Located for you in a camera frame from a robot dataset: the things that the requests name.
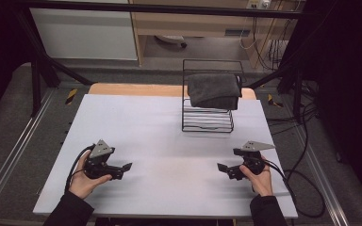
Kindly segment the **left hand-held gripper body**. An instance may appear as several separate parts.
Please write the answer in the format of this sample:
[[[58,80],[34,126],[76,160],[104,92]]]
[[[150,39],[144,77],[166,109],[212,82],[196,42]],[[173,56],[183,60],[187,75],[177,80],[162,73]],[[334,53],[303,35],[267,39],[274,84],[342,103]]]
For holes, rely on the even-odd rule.
[[[100,139],[92,148],[89,157],[85,163],[85,174],[91,179],[97,179],[104,175],[111,175],[117,172],[123,172],[123,168],[110,166],[107,161],[114,153],[115,149],[109,147]]]

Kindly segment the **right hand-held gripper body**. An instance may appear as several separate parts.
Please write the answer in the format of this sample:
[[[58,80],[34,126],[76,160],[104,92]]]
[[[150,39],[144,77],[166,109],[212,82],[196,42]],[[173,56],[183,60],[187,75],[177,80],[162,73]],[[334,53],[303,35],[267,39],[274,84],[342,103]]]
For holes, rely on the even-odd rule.
[[[275,146],[258,141],[247,141],[240,148],[234,148],[234,155],[243,158],[243,165],[247,167],[253,174],[260,174],[265,168],[264,160],[261,156],[261,151],[274,149]]]

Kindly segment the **black wire rack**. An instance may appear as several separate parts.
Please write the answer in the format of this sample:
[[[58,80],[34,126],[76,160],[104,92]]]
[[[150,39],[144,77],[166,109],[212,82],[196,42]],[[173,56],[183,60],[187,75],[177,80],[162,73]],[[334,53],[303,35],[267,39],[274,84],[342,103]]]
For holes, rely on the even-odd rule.
[[[188,78],[198,73],[231,73],[242,82],[242,63],[236,60],[184,59],[182,87],[188,92]],[[183,132],[231,133],[234,130],[234,110],[193,107],[190,98],[182,97],[181,129]]]

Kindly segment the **grey towel with black edge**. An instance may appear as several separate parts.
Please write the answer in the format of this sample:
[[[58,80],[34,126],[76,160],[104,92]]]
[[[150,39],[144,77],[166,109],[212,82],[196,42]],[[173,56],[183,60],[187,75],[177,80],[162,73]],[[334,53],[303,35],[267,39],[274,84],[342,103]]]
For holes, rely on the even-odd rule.
[[[231,73],[198,73],[188,78],[188,96],[193,107],[237,110],[241,81]]]

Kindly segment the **person's right hand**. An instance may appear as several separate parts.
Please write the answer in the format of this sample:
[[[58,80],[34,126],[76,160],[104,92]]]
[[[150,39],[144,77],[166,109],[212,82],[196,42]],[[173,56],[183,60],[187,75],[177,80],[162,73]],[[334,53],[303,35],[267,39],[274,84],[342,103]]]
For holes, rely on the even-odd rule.
[[[254,192],[261,197],[272,196],[272,175],[269,166],[265,166],[260,174],[252,173],[246,166],[240,165],[239,169],[251,182]]]

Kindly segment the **person's left hand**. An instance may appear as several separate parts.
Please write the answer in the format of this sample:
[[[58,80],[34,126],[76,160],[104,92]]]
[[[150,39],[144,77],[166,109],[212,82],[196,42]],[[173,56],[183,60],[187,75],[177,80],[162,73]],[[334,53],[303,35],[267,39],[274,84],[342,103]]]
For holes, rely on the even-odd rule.
[[[90,153],[91,150],[87,150],[80,157],[69,186],[69,191],[82,200],[86,199],[96,187],[112,178],[111,175],[107,174],[97,179],[91,179],[85,174],[84,165]]]

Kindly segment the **wooden table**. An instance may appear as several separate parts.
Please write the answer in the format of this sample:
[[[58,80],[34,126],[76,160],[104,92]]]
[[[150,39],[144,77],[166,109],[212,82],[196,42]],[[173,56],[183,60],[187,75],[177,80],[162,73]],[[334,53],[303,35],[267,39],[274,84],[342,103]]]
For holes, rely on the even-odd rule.
[[[96,83],[90,87],[89,94],[188,97],[187,89],[182,86],[154,84]]]

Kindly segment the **white cabinet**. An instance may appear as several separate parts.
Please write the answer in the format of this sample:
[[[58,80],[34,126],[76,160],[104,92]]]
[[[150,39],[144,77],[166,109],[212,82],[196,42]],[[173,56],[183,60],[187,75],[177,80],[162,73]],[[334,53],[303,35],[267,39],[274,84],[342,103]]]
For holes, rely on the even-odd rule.
[[[50,57],[138,59],[129,12],[44,8],[30,11]]]

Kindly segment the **chair base with wheel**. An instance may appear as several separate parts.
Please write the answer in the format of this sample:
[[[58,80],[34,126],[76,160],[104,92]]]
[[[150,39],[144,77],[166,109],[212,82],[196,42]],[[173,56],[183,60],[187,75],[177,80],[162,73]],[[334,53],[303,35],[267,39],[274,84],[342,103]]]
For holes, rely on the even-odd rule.
[[[156,36],[156,38],[168,43],[179,44],[182,48],[186,48],[188,46],[182,36]]]

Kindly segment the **wooden desk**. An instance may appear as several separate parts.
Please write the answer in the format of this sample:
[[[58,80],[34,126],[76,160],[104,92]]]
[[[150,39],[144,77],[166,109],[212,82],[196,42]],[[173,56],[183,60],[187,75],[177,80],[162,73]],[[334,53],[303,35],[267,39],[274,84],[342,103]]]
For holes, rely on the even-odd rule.
[[[131,4],[247,9],[248,0],[128,0]],[[304,0],[271,0],[267,10],[300,11]],[[131,14],[135,36],[234,37],[241,41],[254,68],[260,66],[272,40],[288,40],[293,19],[266,19],[165,13]]]

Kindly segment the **white power strip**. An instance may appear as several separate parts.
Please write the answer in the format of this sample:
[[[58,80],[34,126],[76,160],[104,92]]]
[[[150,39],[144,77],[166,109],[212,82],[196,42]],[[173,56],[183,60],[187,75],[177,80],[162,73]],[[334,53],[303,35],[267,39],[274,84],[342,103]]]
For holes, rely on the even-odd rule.
[[[267,9],[272,0],[248,0],[247,9]]]

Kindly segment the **metal floor rail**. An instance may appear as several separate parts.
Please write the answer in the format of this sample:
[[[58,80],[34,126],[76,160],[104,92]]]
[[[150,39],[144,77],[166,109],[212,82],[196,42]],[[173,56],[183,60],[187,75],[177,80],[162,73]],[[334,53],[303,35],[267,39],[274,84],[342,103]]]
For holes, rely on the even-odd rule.
[[[314,149],[308,141],[308,133],[300,126],[295,128],[295,132],[304,148],[304,159],[313,174],[314,180],[320,189],[322,196],[324,197],[325,206],[331,220],[335,226],[349,226],[349,220],[347,219],[337,199],[337,195],[322,169],[321,163],[314,153]]]
[[[27,146],[29,140],[32,138],[35,130],[41,122],[42,117],[44,116],[48,106],[50,105],[53,96],[56,94],[56,89],[48,89],[43,95],[41,101],[41,108],[37,111],[34,117],[31,117],[28,121],[25,129],[21,133],[20,137],[17,139],[15,145],[11,149],[6,161],[0,169],[0,193],[5,186],[8,178],[10,177],[13,169],[17,165],[17,162],[20,160],[25,147]]]

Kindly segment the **black metal frame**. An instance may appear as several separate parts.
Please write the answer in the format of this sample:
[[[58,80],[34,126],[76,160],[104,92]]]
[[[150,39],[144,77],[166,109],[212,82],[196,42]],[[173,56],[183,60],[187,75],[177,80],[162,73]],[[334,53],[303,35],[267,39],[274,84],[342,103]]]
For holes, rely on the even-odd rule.
[[[89,10],[89,11],[116,11],[116,12],[138,12],[138,13],[165,13],[165,14],[187,14],[187,15],[210,15],[223,17],[255,17],[275,19],[312,19],[316,14],[308,12],[263,10],[263,9],[239,9],[239,8],[209,8],[192,6],[166,6],[146,4],[122,4],[122,3],[99,3],[99,2],[76,2],[76,1],[46,1],[46,0],[14,0],[8,2],[8,8],[12,10],[14,18],[22,28],[29,45],[28,52],[32,55],[33,66],[33,113],[41,106],[41,97],[37,94],[39,87],[39,73],[45,78],[49,87],[57,87],[60,83],[54,69],[58,69],[83,85],[90,86],[93,82],[73,72],[61,63],[52,59],[44,50],[39,32],[30,27],[30,21],[25,17],[25,10],[29,8]]]

